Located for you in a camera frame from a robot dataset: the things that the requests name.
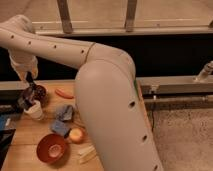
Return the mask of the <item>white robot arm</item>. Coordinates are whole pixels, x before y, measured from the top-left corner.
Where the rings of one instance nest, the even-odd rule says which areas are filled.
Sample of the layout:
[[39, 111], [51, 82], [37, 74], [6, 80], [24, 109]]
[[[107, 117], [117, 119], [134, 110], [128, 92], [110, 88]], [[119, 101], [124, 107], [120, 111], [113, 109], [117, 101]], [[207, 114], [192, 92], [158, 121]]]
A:
[[37, 57], [78, 70], [76, 107], [104, 171], [164, 171], [137, 91], [135, 64], [127, 52], [40, 36], [24, 15], [0, 23], [0, 47], [8, 50], [20, 77], [37, 69]]

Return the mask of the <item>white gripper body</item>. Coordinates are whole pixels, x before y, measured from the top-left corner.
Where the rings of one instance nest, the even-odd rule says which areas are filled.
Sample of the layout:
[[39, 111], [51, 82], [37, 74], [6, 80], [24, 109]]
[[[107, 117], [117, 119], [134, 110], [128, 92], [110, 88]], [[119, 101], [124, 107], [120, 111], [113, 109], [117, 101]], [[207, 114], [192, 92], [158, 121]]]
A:
[[22, 51], [10, 50], [9, 58], [13, 70], [21, 81], [25, 81], [27, 73], [30, 72], [33, 79], [38, 76], [38, 60], [32, 55]]

